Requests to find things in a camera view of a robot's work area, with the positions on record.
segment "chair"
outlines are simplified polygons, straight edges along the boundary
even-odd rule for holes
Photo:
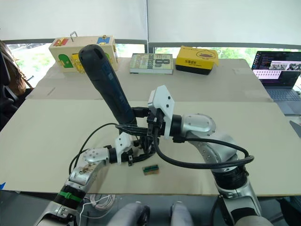
[[[8,116],[13,115],[16,110],[18,110],[18,108],[13,105],[13,103],[18,100],[18,97],[7,87],[9,83],[10,76],[0,51],[0,130],[8,122]],[[12,98],[8,98],[6,92],[8,92]]]

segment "green tape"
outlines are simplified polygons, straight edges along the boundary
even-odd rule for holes
[[[72,193],[70,193],[70,192],[62,192],[62,191],[60,191],[59,195],[64,196],[66,199],[72,199],[74,201],[81,202],[81,198],[79,198],[79,197],[77,197],[75,195],[72,195]]]

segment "floor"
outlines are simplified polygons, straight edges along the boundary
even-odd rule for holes
[[[114,213],[128,203],[141,201],[150,207],[150,221],[148,226],[169,225],[169,213],[171,205],[176,201],[182,201],[191,213],[196,226],[209,225],[209,214],[215,201],[212,196],[186,196],[186,195],[118,195],[112,211],[102,219],[82,219],[80,226],[104,226],[112,218]],[[48,200],[34,198],[16,192],[0,191],[0,226],[32,226],[40,216]],[[279,213],[280,206],[276,200],[260,201],[262,214],[271,218]],[[100,216],[99,212],[91,206],[87,207],[90,216]],[[225,226],[219,209],[215,212],[215,226]],[[284,220],[280,220],[274,226],[288,226]]]

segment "table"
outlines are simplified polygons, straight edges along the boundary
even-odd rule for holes
[[[147,102],[130,102],[146,106]],[[255,160],[246,166],[257,195],[301,194],[301,139],[277,104],[267,102],[176,102],[175,114],[204,113],[217,132],[231,135]],[[0,184],[4,189],[58,192],[68,177],[68,166],[88,135],[107,122],[115,122],[103,100],[28,99],[0,133]],[[138,119],[140,126],[146,126]],[[97,132],[87,147],[113,144],[113,127]],[[160,139],[160,149],[171,158],[203,162],[190,144]],[[158,164],[160,173],[145,176],[143,166]],[[157,155],[146,161],[112,164],[102,171],[90,192],[103,194],[217,195],[209,170],[183,169]]]
[[[120,58],[116,72],[128,100],[145,101],[150,92],[166,85],[175,101],[264,101],[272,99],[244,59],[220,59],[209,75],[131,74],[131,58]],[[86,74],[62,73],[54,64],[28,99],[102,99]]]

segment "laptop keyboard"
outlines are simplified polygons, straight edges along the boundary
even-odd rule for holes
[[[275,101],[301,101],[298,94],[291,89],[267,89],[267,92]]]

